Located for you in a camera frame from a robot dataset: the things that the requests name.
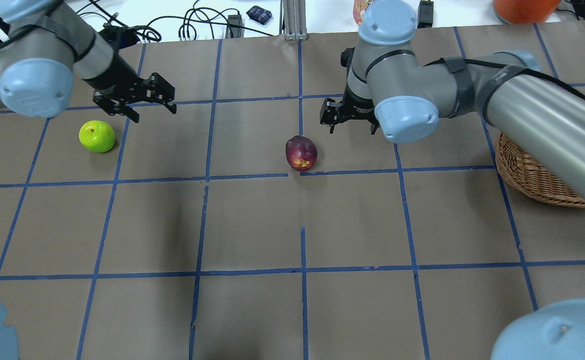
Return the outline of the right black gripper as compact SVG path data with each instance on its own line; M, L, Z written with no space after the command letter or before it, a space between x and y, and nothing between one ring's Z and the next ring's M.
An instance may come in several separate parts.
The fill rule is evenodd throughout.
M340 64L347 70L346 87L341 102L325 98L319 112L319 123L334 134L337 125L350 120L365 120L370 123L370 134L374 136L380 129L375 116L375 107L371 99L368 84L357 75L352 63L355 48L346 48L340 55Z

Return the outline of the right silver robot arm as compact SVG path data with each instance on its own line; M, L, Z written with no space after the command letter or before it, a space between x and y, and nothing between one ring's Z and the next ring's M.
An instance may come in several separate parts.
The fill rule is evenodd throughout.
M325 99L320 123L364 120L371 133L407 144L430 136L441 119L475 112L585 200L585 95L542 73L526 51L421 66L411 44L417 28L405 1L373 2L358 43L342 53L343 98Z

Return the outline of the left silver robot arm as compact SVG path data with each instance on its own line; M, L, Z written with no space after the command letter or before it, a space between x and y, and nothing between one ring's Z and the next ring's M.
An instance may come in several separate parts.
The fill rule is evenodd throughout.
M175 88L154 72L144 79L120 55L133 44L126 26L94 30L63 0L0 0L7 40L0 42L0 110L52 118L68 109L80 79L109 116L133 122L133 104L160 104L176 114Z

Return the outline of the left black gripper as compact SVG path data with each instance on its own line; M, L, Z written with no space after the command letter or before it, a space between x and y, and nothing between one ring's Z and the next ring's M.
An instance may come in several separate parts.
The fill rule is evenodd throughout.
M125 116L139 123L140 115L128 104L160 104L176 114L176 89L157 72L142 79L119 53L112 54L106 69L99 75L90 75L85 82L94 89L93 102L109 116Z

